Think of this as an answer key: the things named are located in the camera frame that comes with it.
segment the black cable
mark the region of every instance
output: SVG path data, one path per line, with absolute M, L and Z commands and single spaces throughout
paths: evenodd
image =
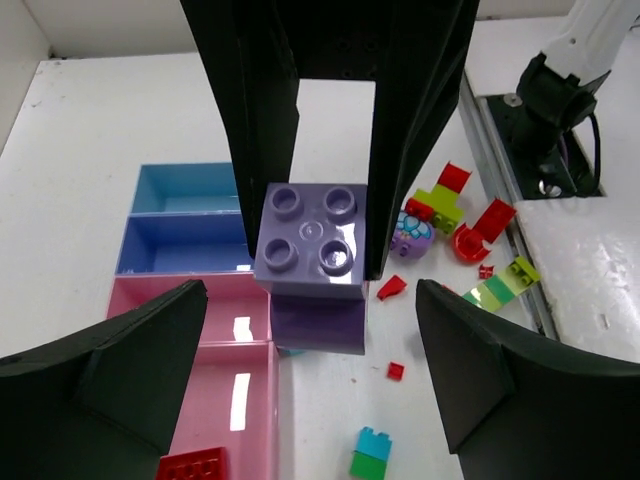
M 594 159 L 593 159 L 593 186 L 587 192 L 578 194 L 579 197 L 593 197 L 600 190 L 600 175 L 602 173 L 602 144 L 600 140 L 600 125 L 595 113 L 589 114 L 589 120 L 591 120 L 591 127 L 593 129 L 593 142 L 594 142 Z

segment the lego stud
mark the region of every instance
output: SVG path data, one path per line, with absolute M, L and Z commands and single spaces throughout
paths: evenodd
M 275 238 L 264 249 L 264 263 L 273 272 L 284 272 L 298 263 L 298 249 L 284 238 Z
M 320 266 L 327 275 L 339 277 L 353 267 L 353 254 L 349 245 L 342 240 L 329 240 L 319 251 Z
M 278 220 L 287 222 L 296 218 L 304 207 L 298 192 L 293 187 L 283 185 L 271 194 L 271 208 Z
M 356 197 L 345 187 L 334 187 L 324 196 L 324 209 L 329 219 L 344 223 L 356 212 Z

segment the red lego piece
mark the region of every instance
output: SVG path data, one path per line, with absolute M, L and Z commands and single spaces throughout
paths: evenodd
M 378 298 L 380 300 L 384 300 L 387 297 L 392 297 L 393 295 L 397 295 L 402 292 L 407 287 L 407 282 L 402 280 L 399 276 L 394 275 L 387 283 L 383 285 L 383 287 L 378 290 Z
M 478 276 L 480 277 L 480 280 L 486 280 L 487 278 L 493 277 L 493 266 L 480 265 L 478 267 Z
M 160 459 L 156 480 L 228 480 L 224 447 L 168 455 Z
M 473 228 L 463 223 L 453 234 L 456 256 L 466 263 L 478 263 L 487 258 L 489 250 L 484 248 L 482 242 L 495 242 L 515 214 L 513 207 L 496 198 Z
M 476 222 L 473 229 L 479 232 L 485 241 L 493 243 L 515 216 L 515 208 L 496 198 L 482 214 L 480 220 Z
M 399 363 L 390 362 L 389 370 L 387 370 L 387 377 L 391 380 L 395 380 L 399 382 L 402 380 L 402 376 L 404 375 L 404 365 L 400 365 Z
M 467 172 L 460 167 L 452 165 L 451 162 L 448 162 L 447 166 L 444 167 L 444 170 L 440 174 L 440 178 L 438 178 L 437 183 L 453 192 L 460 193 L 470 176 L 471 172 Z
M 422 202 L 419 202 L 415 198 L 411 197 L 407 200 L 407 203 L 404 206 L 404 211 L 407 215 L 411 215 L 412 217 L 417 218 L 418 220 L 427 223 L 433 217 L 433 208 L 429 205 L 425 205 Z

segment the green duplo brick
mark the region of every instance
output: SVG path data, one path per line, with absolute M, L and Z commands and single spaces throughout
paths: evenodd
M 516 298 L 515 294 L 507 287 L 500 277 L 494 275 L 484 281 L 485 286 L 493 293 L 502 305 L 506 305 Z
M 363 453 L 354 452 L 349 475 L 362 480 L 384 480 L 387 462 L 370 457 Z

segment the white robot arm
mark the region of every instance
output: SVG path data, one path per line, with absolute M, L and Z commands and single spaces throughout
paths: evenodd
M 577 0 L 560 31 L 522 74 L 525 106 L 512 146 L 545 156 L 564 132 L 592 116 L 595 92 L 611 71 L 640 0 Z
M 625 35 L 640 15 L 640 0 L 577 0 L 559 35 L 542 49 L 545 65 L 588 85 L 611 71 Z

